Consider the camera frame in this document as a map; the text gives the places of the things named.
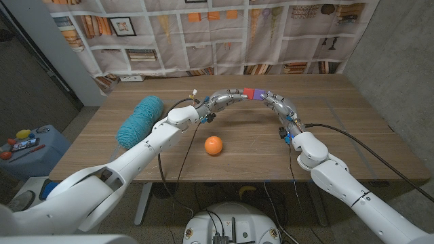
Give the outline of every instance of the gray wall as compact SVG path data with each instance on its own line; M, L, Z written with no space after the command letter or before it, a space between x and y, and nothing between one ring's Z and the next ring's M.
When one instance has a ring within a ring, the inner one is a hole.
M2 1L80 101L85 106L101 106L106 96L101 94L76 53L65 41L45 4L40 0Z
M434 4L380 1L344 74L434 172Z

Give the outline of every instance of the picture frame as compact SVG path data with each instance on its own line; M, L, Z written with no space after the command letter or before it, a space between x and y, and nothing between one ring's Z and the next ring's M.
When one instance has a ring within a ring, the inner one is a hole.
M131 17L113 17L109 18L109 20L111 27L115 30L118 37L136 36Z
M185 0L185 3L206 3L208 0Z

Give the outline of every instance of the table leg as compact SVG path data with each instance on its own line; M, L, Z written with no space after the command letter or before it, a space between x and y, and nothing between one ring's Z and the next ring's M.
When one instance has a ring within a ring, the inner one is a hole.
M318 223L322 227L328 226L328 220L326 211L324 210L323 201L321 199L321 195L319 194L318 186L313 182L308 182L307 186L309 188L309 194L312 198L313 207L317 212Z
M143 184L142 194L137 206L136 217L134 218L134 224L139 226L143 222L143 217L146 212L146 206L148 205L149 195L151 193L152 182Z

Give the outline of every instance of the teal yarn ball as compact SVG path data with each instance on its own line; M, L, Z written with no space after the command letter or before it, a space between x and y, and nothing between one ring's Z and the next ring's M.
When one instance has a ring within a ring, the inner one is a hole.
M145 139L163 112L163 101L156 96L145 97L117 131L119 145L130 149Z

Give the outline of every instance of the yellow toy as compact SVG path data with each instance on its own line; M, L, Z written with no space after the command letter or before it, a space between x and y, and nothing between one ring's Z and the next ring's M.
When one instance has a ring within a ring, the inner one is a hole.
M18 139L25 139L25 138L28 138L29 134L30 134L29 129L23 129L23 130L20 130L19 132L17 132L16 137Z

